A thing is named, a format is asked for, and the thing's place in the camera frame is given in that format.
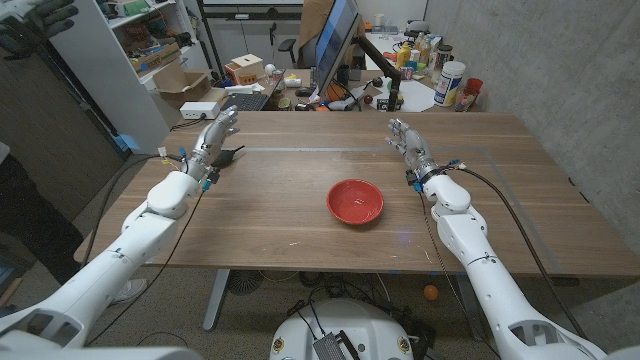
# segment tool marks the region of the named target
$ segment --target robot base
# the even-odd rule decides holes
[[[269,359],[317,360],[311,331],[318,339],[323,337],[318,321],[327,334],[344,331],[362,360],[413,359],[407,333],[391,316],[375,306],[353,299],[330,299],[313,303],[313,308],[318,315],[317,321],[311,306],[300,309],[300,316],[312,330],[298,314],[280,325],[269,349]],[[340,343],[340,349],[345,359],[352,358],[344,342]]]

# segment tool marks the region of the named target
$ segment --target red bowl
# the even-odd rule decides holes
[[[348,179],[335,184],[327,194],[327,207],[333,216],[351,225],[370,222],[382,211],[382,194],[364,180]]]

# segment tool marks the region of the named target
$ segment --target table leg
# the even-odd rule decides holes
[[[483,341],[487,338],[487,334],[482,326],[482,309],[480,309],[480,305],[478,304],[478,299],[471,286],[471,281],[467,275],[456,275],[456,282],[458,283],[458,289],[460,289],[460,300],[467,311],[467,315],[469,315],[468,320],[471,336],[475,341]]]
[[[227,281],[229,280],[229,269],[218,269],[216,272],[216,279],[213,281],[213,290],[211,290],[211,297],[209,298],[209,306],[207,306],[207,312],[204,315],[204,321],[202,327],[206,331],[211,331],[215,328],[222,308],[222,301],[224,300],[224,294],[227,290]]]

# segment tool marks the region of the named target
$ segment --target white container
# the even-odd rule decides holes
[[[442,67],[440,80],[435,86],[433,101],[439,106],[451,106],[456,101],[458,85],[467,66],[459,61],[447,61]]]
[[[383,19],[384,19],[384,14],[373,15],[373,26],[382,26]]]

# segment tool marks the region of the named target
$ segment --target power strip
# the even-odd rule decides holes
[[[205,119],[215,119],[220,113],[220,106],[217,102],[186,102],[180,108],[182,117],[189,119],[200,119],[205,114]]]

